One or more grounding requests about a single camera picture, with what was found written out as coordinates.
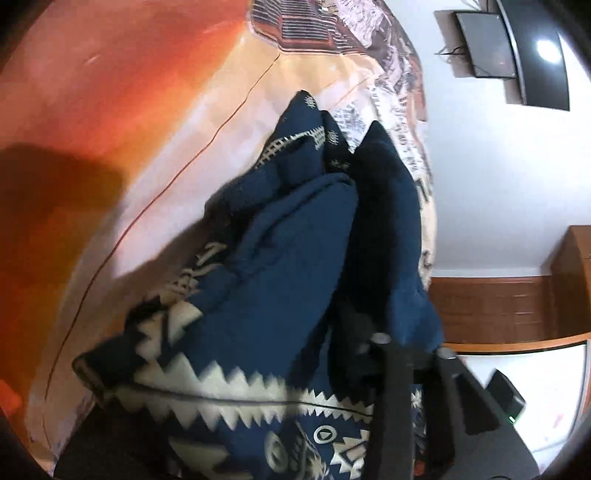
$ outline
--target mattress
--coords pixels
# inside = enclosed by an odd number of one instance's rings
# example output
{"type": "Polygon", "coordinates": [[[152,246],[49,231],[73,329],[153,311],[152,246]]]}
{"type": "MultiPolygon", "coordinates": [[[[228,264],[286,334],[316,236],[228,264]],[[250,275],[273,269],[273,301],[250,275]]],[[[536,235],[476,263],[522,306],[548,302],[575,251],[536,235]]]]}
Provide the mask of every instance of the mattress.
{"type": "Polygon", "coordinates": [[[418,55],[382,0],[55,0],[0,71],[0,379],[34,451],[92,407],[71,362],[122,329],[207,233],[206,202],[248,171],[309,91],[352,150],[373,120],[436,216],[418,55]]]}

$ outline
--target white wall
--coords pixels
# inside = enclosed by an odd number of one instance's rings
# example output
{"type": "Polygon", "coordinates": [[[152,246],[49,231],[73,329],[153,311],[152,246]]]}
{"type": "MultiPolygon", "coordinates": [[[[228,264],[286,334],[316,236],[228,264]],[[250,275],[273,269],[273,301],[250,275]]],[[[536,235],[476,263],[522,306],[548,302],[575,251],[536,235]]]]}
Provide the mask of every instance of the white wall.
{"type": "Polygon", "coordinates": [[[563,42],[571,111],[508,104],[502,80],[456,78],[435,55],[446,43],[434,12],[465,3],[387,2],[423,64],[438,214],[434,275],[546,273],[540,267],[568,225],[591,223],[586,71],[563,42]]]}

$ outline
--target dark blue fabric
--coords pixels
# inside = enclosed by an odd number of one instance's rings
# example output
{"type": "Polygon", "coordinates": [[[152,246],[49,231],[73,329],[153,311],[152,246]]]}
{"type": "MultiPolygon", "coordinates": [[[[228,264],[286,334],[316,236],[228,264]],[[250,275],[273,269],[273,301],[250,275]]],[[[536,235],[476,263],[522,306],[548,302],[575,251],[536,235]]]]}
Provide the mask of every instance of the dark blue fabric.
{"type": "Polygon", "coordinates": [[[433,350],[443,341],[443,329],[418,275],[417,189],[379,122],[371,124],[355,150],[348,174],[359,206],[343,272],[344,295],[400,344],[433,350]]]}
{"type": "Polygon", "coordinates": [[[143,302],[123,334],[74,369],[100,399],[147,408],[171,455],[206,478],[359,478],[375,393],[340,362],[353,331],[339,324],[337,303],[351,301],[406,345],[441,339],[417,273],[410,174],[379,124],[353,155],[300,92],[215,208],[227,221],[210,242],[223,251],[197,269],[188,262],[172,283],[187,294],[173,307],[143,302]],[[178,305],[202,316],[172,335],[178,305]],[[141,349],[149,340],[154,358],[141,349]],[[264,414],[251,421],[253,409],[264,414]]]}

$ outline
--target zigzag pattern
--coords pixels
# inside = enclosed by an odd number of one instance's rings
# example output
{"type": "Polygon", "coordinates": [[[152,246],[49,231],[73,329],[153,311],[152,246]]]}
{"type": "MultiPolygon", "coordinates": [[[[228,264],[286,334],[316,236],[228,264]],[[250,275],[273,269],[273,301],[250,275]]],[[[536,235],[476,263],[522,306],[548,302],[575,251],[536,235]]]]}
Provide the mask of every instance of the zigzag pattern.
{"type": "Polygon", "coordinates": [[[261,425],[294,415],[324,415],[345,420],[353,417],[365,423],[371,421],[374,406],[363,402],[353,404],[350,399],[338,400],[334,395],[326,398],[324,392],[291,388],[282,378],[272,375],[263,379],[255,373],[246,379],[244,372],[235,368],[226,378],[222,368],[212,362],[198,378],[189,360],[180,353],[163,370],[152,361],[134,377],[137,384],[154,390],[139,390],[124,385],[114,393],[128,411],[146,407],[156,421],[165,420],[173,413],[179,423],[188,429],[201,417],[211,431],[220,418],[234,430],[240,419],[250,428],[254,421],[261,425]]]}

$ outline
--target wire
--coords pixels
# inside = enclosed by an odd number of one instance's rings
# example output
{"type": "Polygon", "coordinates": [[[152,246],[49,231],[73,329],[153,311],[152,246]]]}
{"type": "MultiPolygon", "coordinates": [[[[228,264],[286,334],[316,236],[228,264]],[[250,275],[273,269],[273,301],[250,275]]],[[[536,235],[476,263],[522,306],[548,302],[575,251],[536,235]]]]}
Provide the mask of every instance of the wire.
{"type": "Polygon", "coordinates": [[[444,51],[444,52],[437,52],[435,55],[465,55],[466,54],[466,46],[460,45],[459,47],[454,48],[452,51],[444,51]]]}
{"type": "MultiPolygon", "coordinates": [[[[467,52],[466,46],[465,45],[460,45],[459,47],[454,48],[452,51],[439,51],[435,55],[441,55],[441,56],[446,56],[446,57],[455,57],[455,56],[463,56],[463,57],[466,57],[467,54],[468,54],[468,52],[467,52]]],[[[489,77],[495,78],[495,75],[493,75],[488,70],[483,69],[482,67],[479,67],[474,62],[472,63],[472,65],[474,66],[474,68],[479,69],[479,70],[482,70],[489,77]]]]}

